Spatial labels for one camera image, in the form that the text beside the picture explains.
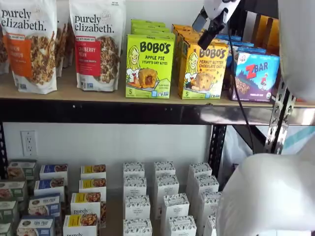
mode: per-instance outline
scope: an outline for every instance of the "shelf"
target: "shelf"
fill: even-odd
[[[68,123],[245,124],[239,105],[221,99],[182,100],[172,86],[170,99],[125,98],[125,85],[115,92],[82,91],[74,66],[57,79],[58,91],[47,95],[18,92],[12,75],[0,77],[3,121]],[[272,104],[242,103],[251,124],[269,125]]]

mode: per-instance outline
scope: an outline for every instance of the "cardboard box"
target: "cardboard box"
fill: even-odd
[[[152,236],[150,219],[124,220],[124,236]]]
[[[64,180],[63,178],[37,180],[35,183],[34,195],[42,196],[48,194],[60,194],[60,200],[65,203]]]
[[[64,185],[68,186],[68,165],[42,165],[39,172],[40,179],[63,178]]]
[[[32,180],[35,179],[36,161],[12,160],[8,166],[8,179]]]
[[[55,236],[55,220],[52,216],[23,216],[17,228],[17,236]]]
[[[124,219],[149,219],[150,199],[148,195],[125,197]]]
[[[166,195],[178,194],[179,182],[176,176],[157,176],[154,187],[154,217],[155,219],[161,218],[163,197]]]
[[[66,215],[63,224],[63,235],[97,236],[97,215]]]
[[[106,202],[106,179],[84,179],[79,181],[79,193],[100,193],[102,202]]]
[[[128,34],[126,97],[169,98],[174,39]]]
[[[195,236],[196,224],[191,215],[170,217],[167,223],[168,236]]]
[[[200,175],[211,175],[212,170],[208,163],[191,164],[188,168],[186,195],[191,202],[194,178]]]
[[[81,179],[106,178],[106,166],[81,166]]]
[[[199,208],[197,212],[198,220],[197,232],[199,236],[203,236],[204,228],[209,215],[216,215],[219,207],[221,193],[202,193],[199,198]]]
[[[144,164],[141,162],[126,162],[123,166],[125,177],[144,177]]]
[[[185,193],[167,195],[163,197],[164,203],[161,214],[161,235],[166,235],[166,224],[170,217],[188,216],[189,201]]]
[[[144,177],[124,178],[124,198],[147,194],[147,179]]]

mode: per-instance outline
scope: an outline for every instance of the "yellow bobo's box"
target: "yellow bobo's box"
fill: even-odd
[[[226,44],[211,43],[206,50],[196,41],[183,42],[179,95],[182,99],[220,99],[228,54]]]
[[[126,97],[169,98],[174,39],[127,36]]]

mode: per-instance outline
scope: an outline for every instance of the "snack box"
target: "snack box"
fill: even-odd
[[[106,178],[106,165],[81,166],[81,179]]]
[[[149,219],[150,218],[150,199],[148,195],[125,197],[124,219]]]
[[[53,216],[23,216],[16,230],[17,236],[55,236]]]
[[[163,197],[178,194],[179,182],[176,176],[157,176],[155,179],[153,206],[155,219],[161,218]]]
[[[106,179],[84,179],[79,181],[79,193],[100,193],[101,201],[106,201]]]
[[[0,235],[1,236],[13,236],[13,230],[11,223],[0,224]]]
[[[197,227],[193,217],[178,216],[170,217],[167,222],[167,235],[168,236],[195,236]]]
[[[64,236],[97,236],[97,215],[66,215],[63,224]]]
[[[129,196],[142,196],[147,194],[147,179],[145,177],[124,178],[124,199]]]
[[[39,172],[40,179],[63,178],[64,185],[68,186],[68,165],[42,165]]]
[[[235,81],[240,100],[270,102],[280,58],[245,52],[237,52],[235,58]],[[234,88],[230,89],[230,94],[232,100],[237,100]]]
[[[124,236],[152,236],[150,219],[133,219],[123,221]]]
[[[228,46],[212,42],[206,50],[184,40],[179,74],[182,99],[220,99]]]
[[[63,178],[43,179],[36,181],[34,189],[35,196],[57,193],[60,194],[61,202],[65,203]]]
[[[144,164],[141,162],[126,162],[123,166],[125,177],[144,177]]]
[[[161,214],[161,234],[166,235],[166,224],[170,217],[187,216],[189,201],[185,193],[167,195],[163,197]]]
[[[219,207],[221,193],[202,193],[199,198],[197,232],[203,236],[204,228],[209,215],[216,215]]]
[[[169,98],[174,41],[128,34],[126,97]]]
[[[12,160],[8,166],[8,179],[32,180],[35,179],[36,161]]]
[[[212,173],[212,170],[208,163],[197,163],[197,164],[189,165],[187,185],[186,185],[186,194],[189,201],[191,201],[191,197],[192,197],[194,178],[200,175],[210,176],[211,173]]]

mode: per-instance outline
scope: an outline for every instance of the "cartoon woman illustration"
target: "cartoon woman illustration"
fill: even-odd
[[[196,79],[198,74],[197,71],[198,55],[196,52],[193,52],[189,58],[186,65],[186,74],[185,74],[185,84],[187,85],[192,80]]]

